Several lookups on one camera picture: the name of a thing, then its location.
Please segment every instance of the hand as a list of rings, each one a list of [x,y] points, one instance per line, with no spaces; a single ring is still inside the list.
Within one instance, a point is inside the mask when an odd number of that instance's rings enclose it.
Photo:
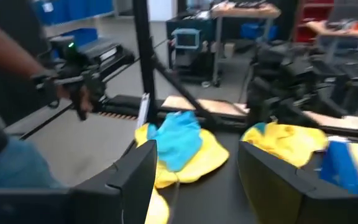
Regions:
[[[59,98],[70,99],[70,93],[61,85],[57,86],[57,96]],[[90,93],[85,86],[81,88],[81,109],[86,112],[93,110],[93,106],[90,102]]]

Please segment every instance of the white wall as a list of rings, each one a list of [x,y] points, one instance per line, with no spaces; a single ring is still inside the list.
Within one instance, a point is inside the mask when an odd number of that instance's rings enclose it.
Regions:
[[[167,21],[176,16],[177,0],[148,0],[150,21]]]

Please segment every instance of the person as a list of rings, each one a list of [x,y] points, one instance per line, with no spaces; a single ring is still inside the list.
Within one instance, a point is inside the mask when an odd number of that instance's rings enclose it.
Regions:
[[[0,68],[31,82],[31,76],[46,69],[0,29]],[[58,96],[68,98],[62,86]],[[82,89],[81,107],[91,110],[88,94]],[[47,161],[35,146],[8,136],[0,129],[0,188],[60,188],[63,187],[51,174]]]

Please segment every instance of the person's arm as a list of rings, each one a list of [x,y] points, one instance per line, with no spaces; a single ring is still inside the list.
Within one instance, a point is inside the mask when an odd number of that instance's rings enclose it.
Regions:
[[[30,79],[45,70],[28,52],[0,29],[0,68]]]

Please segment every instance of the blue storage bin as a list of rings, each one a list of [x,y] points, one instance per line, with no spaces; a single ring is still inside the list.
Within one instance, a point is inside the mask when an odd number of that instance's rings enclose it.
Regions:
[[[49,26],[68,22],[70,20],[68,16],[67,0],[52,1],[52,12],[45,12],[43,4],[44,2],[42,1],[34,2],[34,10],[41,23]]]
[[[70,20],[78,20],[89,17],[88,14],[88,0],[67,0],[68,1],[68,15]]]
[[[99,14],[112,12],[112,0],[87,0],[89,16],[96,16]]]
[[[263,35],[264,28],[259,29],[258,23],[246,23],[241,26],[241,37],[246,39],[255,40]],[[271,26],[268,32],[268,40],[276,38],[277,26]]]
[[[77,47],[88,44],[98,39],[98,31],[92,28],[82,28],[62,34],[62,36],[74,36]]]

